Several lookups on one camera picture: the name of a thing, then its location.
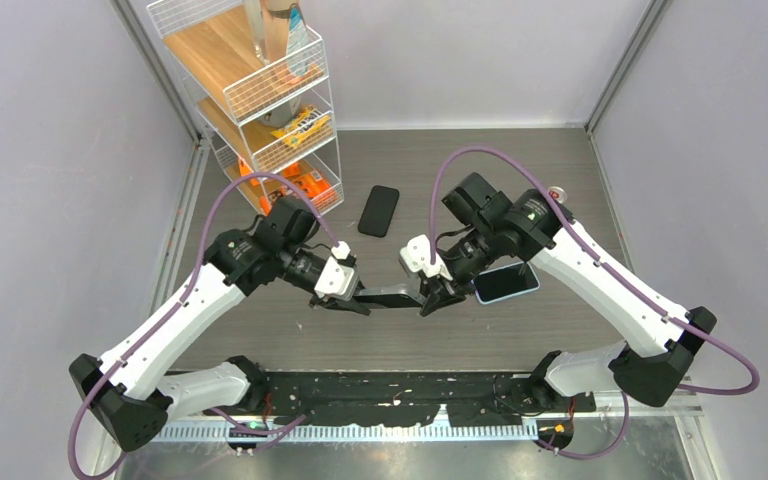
white wall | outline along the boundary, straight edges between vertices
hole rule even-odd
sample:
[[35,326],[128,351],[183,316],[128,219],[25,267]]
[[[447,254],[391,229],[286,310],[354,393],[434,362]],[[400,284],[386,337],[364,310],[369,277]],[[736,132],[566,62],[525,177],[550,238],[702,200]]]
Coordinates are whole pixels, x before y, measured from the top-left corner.
[[[673,2],[596,137],[638,273],[759,367],[702,401],[722,478],[768,478],[768,2]],[[692,374],[748,379],[710,346]]]
[[191,149],[108,2],[0,1],[0,479],[72,478],[67,367],[144,319]]
[[[131,1],[156,37],[150,0]],[[648,4],[301,2],[325,39],[340,127],[382,129],[583,125]]]

cable connector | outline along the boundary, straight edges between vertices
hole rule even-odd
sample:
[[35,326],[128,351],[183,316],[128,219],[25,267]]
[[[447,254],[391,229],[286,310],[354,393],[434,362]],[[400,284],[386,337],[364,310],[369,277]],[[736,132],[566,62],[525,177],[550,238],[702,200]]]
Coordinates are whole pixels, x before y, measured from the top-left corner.
[[345,260],[349,258],[350,253],[352,253],[352,249],[349,248],[349,244],[342,240],[336,247],[331,247],[331,255],[334,255],[334,258],[337,260]]

floor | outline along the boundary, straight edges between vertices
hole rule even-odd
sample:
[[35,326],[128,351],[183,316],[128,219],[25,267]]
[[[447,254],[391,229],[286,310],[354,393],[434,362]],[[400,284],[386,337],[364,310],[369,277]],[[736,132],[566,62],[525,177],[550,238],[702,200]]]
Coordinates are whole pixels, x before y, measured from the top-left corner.
[[[428,202],[437,169],[458,147],[497,147],[532,170],[546,185],[569,195],[566,206],[609,253],[622,259],[595,156],[582,129],[423,130],[340,132],[345,202],[326,215],[337,236],[358,256],[367,286],[409,282],[397,262],[407,241],[428,229]],[[207,211],[227,178],[209,160],[180,271],[186,277]],[[443,192],[478,171],[511,199],[529,188],[507,165],[469,155],[455,162]],[[357,232],[356,222],[373,185],[397,188],[401,198],[383,239]],[[211,237],[245,228],[254,212],[232,195],[211,227]],[[445,208],[439,230],[460,225]],[[512,263],[511,259],[500,264]],[[363,317],[311,310],[309,295],[283,282],[260,287],[226,313],[180,358],[178,368],[211,367],[246,355],[271,370],[529,370],[549,351],[581,351],[619,339],[616,331],[572,291],[537,271],[533,293],[481,306],[474,299],[421,318],[406,310]]]

wire shelf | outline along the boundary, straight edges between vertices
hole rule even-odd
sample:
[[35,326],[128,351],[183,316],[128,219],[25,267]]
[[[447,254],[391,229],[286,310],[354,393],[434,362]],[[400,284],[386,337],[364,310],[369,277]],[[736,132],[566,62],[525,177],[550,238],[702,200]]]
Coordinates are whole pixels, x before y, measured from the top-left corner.
[[328,78],[322,37],[264,67],[240,0],[160,0],[148,6],[163,42],[237,125]]
[[[242,0],[159,0],[147,10],[169,52],[187,72],[184,91],[206,126],[218,134],[213,152],[229,179],[240,178],[241,170],[279,173],[298,163],[304,174],[316,173],[328,182],[296,178],[308,182],[303,184],[306,191],[320,192],[311,200],[321,212],[342,203],[331,85],[325,46],[318,33],[308,27],[304,47],[264,66],[255,54]],[[312,122],[312,127],[311,122],[305,122],[276,138],[272,132],[278,129],[255,121],[300,95],[306,104],[312,103],[322,112],[322,120]],[[335,169],[314,154],[332,140]],[[326,150],[330,159],[330,147]],[[270,208],[268,202],[286,193],[276,193],[281,190],[279,183],[244,182],[237,188],[255,210],[263,213]]]
[[198,106],[197,110],[210,128],[225,140],[225,143],[242,157],[252,170],[278,173],[297,162],[300,158],[319,149],[337,136],[334,125],[334,112],[322,110],[330,105],[319,94],[312,97],[316,106],[327,118],[316,130],[303,140],[292,143],[293,139],[303,137],[305,126],[299,126],[281,138],[276,138],[267,127],[259,122],[250,122],[243,126],[235,125],[225,116],[219,107],[192,77],[184,79],[184,88]]
[[[214,143],[213,149],[214,154],[216,155],[216,161],[219,163],[219,167],[222,171],[225,172],[225,176],[231,181],[240,178],[242,175],[240,175],[238,157],[234,150],[231,149],[229,145],[224,144],[224,142],[220,142],[220,145]],[[325,191],[311,199],[313,205],[321,214],[324,215],[337,205],[343,203],[344,195],[342,181],[337,174],[335,174],[334,171],[319,158],[319,156],[311,154],[303,160],[300,160],[299,163],[302,164],[302,171],[315,171],[322,175],[330,185]],[[249,204],[251,204],[252,208],[259,213],[265,213],[263,211],[261,198],[265,197],[269,199],[269,194],[279,189],[281,189],[281,184],[273,180],[261,181],[257,186],[252,185],[249,182],[243,182],[237,187],[237,190],[243,194]]]
[[240,5],[240,0],[160,0],[146,10],[163,38]]

smartphone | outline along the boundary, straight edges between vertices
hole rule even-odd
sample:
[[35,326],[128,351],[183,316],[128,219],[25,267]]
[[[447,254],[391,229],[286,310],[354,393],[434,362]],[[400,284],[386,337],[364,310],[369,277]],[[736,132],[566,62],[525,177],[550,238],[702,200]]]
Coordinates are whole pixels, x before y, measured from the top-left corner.
[[399,191],[395,188],[381,185],[372,187],[369,198],[366,199],[366,206],[363,207],[363,213],[360,215],[358,232],[378,238],[387,235],[397,203],[399,203]]
[[501,302],[540,288],[531,265],[517,262],[480,273],[475,280],[475,298],[482,305]]

